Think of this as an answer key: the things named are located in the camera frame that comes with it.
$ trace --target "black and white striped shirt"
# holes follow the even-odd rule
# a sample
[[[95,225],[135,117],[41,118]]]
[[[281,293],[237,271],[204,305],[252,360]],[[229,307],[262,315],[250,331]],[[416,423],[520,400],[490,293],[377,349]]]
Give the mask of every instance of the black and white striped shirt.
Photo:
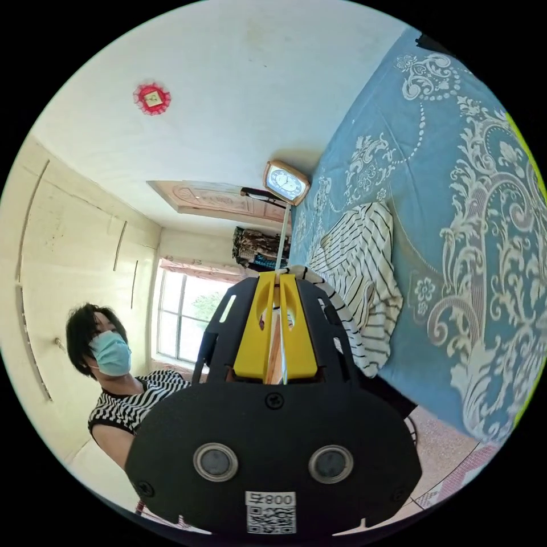
[[[103,389],[97,406],[89,416],[88,428],[93,436],[93,427],[105,425],[135,434],[150,409],[169,395],[190,386],[175,370],[157,370],[146,376],[136,376],[142,383],[143,393],[137,395],[114,395]]]

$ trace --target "blue surgical mask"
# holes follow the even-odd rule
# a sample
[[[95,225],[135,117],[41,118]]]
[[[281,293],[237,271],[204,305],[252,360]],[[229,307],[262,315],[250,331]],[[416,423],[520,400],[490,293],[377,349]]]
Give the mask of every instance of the blue surgical mask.
[[[124,339],[108,330],[90,343],[99,370],[107,376],[124,376],[131,369],[131,350]]]

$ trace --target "blue bedspread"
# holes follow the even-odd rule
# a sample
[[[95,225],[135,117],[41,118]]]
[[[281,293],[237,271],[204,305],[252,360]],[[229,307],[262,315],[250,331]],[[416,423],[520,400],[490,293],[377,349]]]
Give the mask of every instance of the blue bedspread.
[[[386,199],[405,298],[380,375],[477,440],[504,441],[547,355],[547,207],[493,93],[408,29],[293,212],[307,264],[344,211]]]

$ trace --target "person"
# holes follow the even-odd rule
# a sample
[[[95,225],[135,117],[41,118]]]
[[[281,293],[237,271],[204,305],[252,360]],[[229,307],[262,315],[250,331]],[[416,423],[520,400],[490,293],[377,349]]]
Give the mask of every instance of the person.
[[[191,382],[169,369],[133,376],[127,333],[108,307],[88,303],[75,309],[66,335],[68,358],[75,369],[102,388],[89,415],[89,433],[124,469],[134,436],[150,409]]]

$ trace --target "screw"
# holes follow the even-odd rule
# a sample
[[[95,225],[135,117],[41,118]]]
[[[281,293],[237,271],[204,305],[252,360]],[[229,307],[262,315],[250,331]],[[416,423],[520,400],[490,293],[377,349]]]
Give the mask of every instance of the screw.
[[[401,501],[404,495],[405,495],[405,489],[404,488],[397,488],[393,492],[393,494],[391,494],[391,499],[393,501]]]
[[[266,406],[270,410],[277,410],[283,406],[284,399],[280,393],[269,393],[266,395]]]
[[[154,489],[144,481],[137,484],[137,490],[145,497],[152,497],[154,495]]]

